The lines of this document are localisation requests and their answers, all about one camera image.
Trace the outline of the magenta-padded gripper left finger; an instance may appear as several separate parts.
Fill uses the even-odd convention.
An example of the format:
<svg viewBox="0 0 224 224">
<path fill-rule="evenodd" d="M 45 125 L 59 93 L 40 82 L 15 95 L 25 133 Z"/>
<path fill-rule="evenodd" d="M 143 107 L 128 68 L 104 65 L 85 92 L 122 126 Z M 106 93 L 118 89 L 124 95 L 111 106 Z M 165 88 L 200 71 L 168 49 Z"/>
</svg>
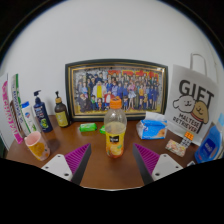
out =
<svg viewBox="0 0 224 224">
<path fill-rule="evenodd" d="M 42 169 L 79 185 L 82 181 L 90 155 L 91 144 L 88 143 L 66 155 L 57 154 Z"/>
</svg>

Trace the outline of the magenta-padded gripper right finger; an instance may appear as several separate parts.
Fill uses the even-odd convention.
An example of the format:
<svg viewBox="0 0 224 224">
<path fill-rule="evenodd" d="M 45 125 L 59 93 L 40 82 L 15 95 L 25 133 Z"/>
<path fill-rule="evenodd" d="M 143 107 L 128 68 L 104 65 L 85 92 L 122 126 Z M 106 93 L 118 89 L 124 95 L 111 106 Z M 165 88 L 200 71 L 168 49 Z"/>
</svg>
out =
<svg viewBox="0 0 224 224">
<path fill-rule="evenodd" d="M 133 144 L 133 155 L 145 185 L 182 169 L 168 154 L 159 155 L 137 143 Z"/>
</svg>

